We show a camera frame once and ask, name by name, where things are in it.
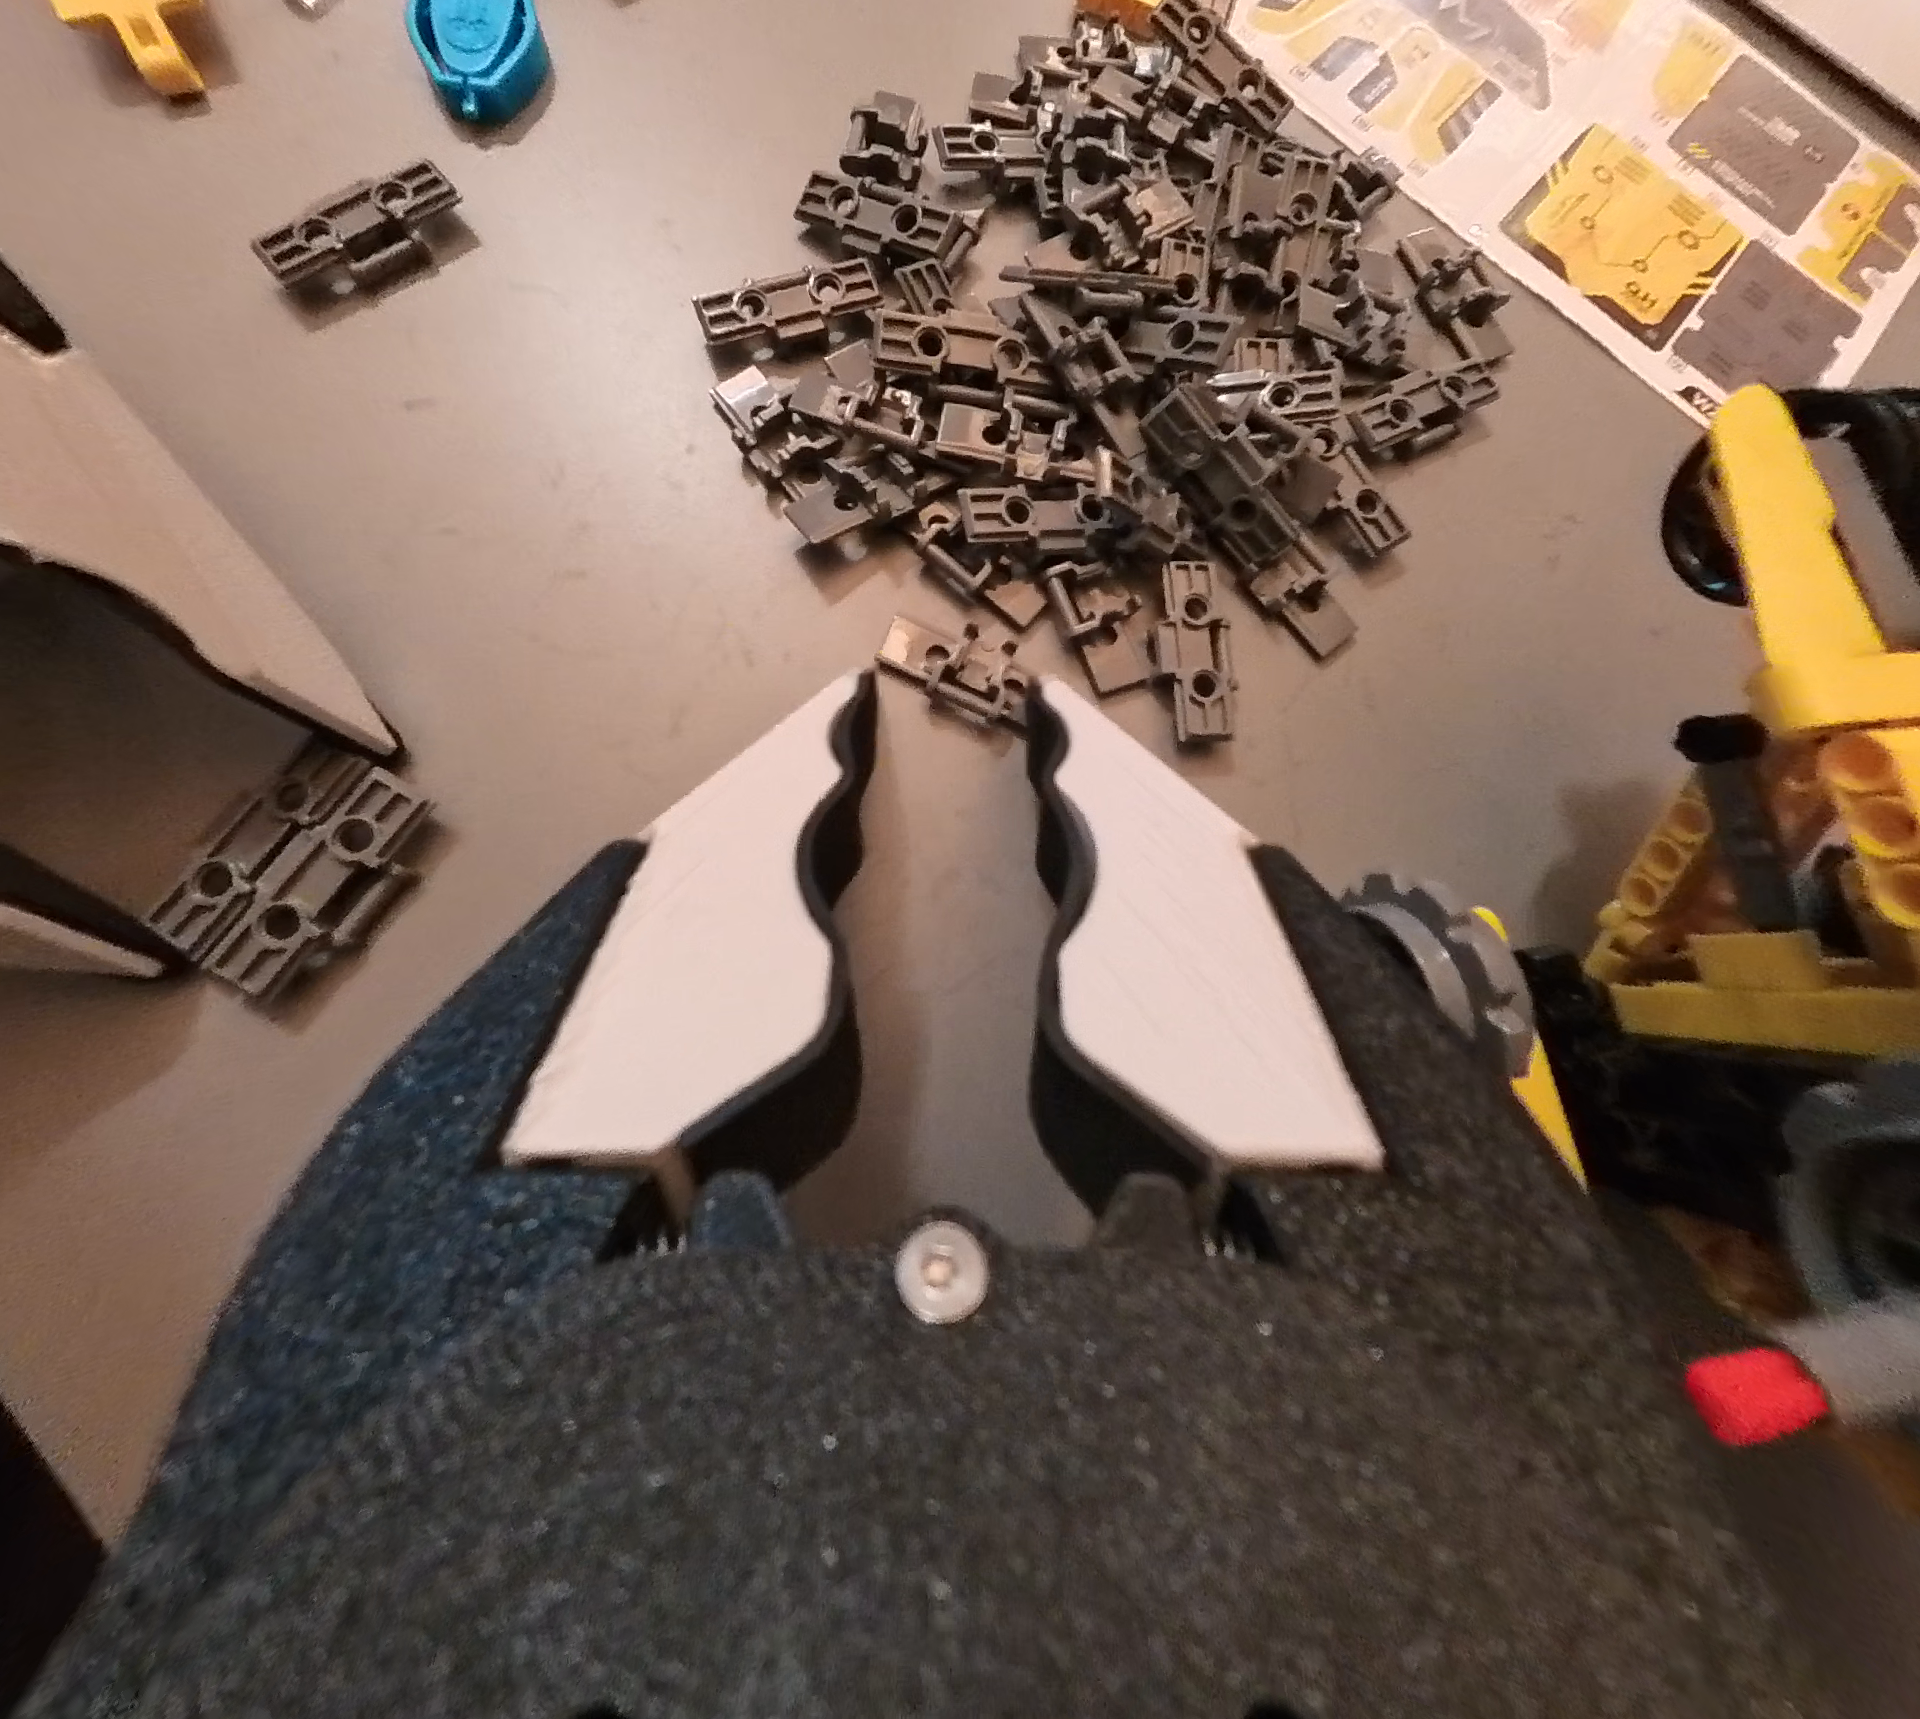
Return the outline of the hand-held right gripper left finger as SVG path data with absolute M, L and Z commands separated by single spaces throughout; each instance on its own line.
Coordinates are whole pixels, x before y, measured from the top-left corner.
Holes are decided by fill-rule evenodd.
M 683 1221 L 719 1176 L 785 1194 L 847 1140 L 862 1054 L 834 903 L 876 757 L 876 676 L 854 669 L 637 835 L 505 1166 L 637 1174 Z

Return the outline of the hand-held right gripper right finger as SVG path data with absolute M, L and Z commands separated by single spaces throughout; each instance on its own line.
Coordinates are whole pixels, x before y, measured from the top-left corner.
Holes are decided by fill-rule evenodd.
M 1063 678 L 1030 698 L 1052 900 L 1041 1151 L 1093 1216 L 1174 1197 L 1211 1250 L 1297 1250 L 1275 1178 L 1372 1178 L 1382 1136 L 1277 910 L 1268 847 Z

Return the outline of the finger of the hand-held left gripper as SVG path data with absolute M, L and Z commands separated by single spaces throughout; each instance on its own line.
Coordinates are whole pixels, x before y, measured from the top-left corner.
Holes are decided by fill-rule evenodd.
M 141 921 L 1 842 L 1 971 L 156 979 L 185 961 Z
M 229 689 L 400 750 L 343 653 L 82 351 L 1 341 L 1 540 L 128 601 Z

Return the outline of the single grey track link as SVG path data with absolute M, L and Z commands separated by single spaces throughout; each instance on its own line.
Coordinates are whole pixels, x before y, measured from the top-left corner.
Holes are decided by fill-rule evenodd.
M 204 840 L 178 883 L 149 910 L 149 927 L 185 962 L 208 966 L 229 934 L 269 908 L 299 910 L 269 923 L 274 944 L 336 921 L 369 867 L 331 832 L 369 775 L 372 764 L 361 754 L 318 742 L 302 745 Z
M 269 1005 L 362 948 L 418 887 L 418 847 L 435 809 L 429 796 L 400 786 L 353 788 L 343 811 L 279 846 L 204 971 L 246 999 Z
M 878 642 L 878 671 L 917 687 L 930 706 L 981 728 L 1025 733 L 1036 687 L 1020 658 L 1021 643 L 1004 630 L 956 626 L 895 617 Z

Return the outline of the pile of grey track links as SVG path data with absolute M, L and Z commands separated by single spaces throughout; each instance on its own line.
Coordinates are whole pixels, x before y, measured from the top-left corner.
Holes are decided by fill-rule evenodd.
M 1224 591 L 1348 648 L 1337 571 L 1409 538 L 1388 475 L 1512 356 L 1492 268 L 1389 235 L 1399 172 L 1309 137 L 1234 9 L 1079 13 L 939 126 L 868 96 L 796 203 L 812 257 L 690 298 L 805 555 L 902 544 L 961 621 L 1047 621 L 1097 698 L 1157 691 L 1184 748 L 1235 733 Z

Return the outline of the yellow toy brick vehicle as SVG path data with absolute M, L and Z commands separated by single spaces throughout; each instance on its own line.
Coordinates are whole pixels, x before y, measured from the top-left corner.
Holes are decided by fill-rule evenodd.
M 1808 1314 L 1684 1375 L 1717 1442 L 1914 1438 L 1914 390 L 1737 387 L 1661 540 L 1757 669 L 1675 725 L 1586 952 L 1393 872 L 1342 906 L 1577 1178 L 1783 1250 Z

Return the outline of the loose grey brick part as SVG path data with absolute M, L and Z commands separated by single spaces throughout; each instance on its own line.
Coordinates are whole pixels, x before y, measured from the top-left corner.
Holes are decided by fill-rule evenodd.
M 435 229 L 460 188 L 420 158 L 311 202 L 250 240 L 276 285 L 302 303 L 374 293 L 435 263 Z

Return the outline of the yellow and black sticker sheet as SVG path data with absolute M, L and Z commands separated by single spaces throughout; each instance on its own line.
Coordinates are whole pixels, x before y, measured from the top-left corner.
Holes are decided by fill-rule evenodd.
M 1696 421 L 1852 387 L 1914 295 L 1914 162 L 1693 0 L 1235 0 L 1234 31 Z

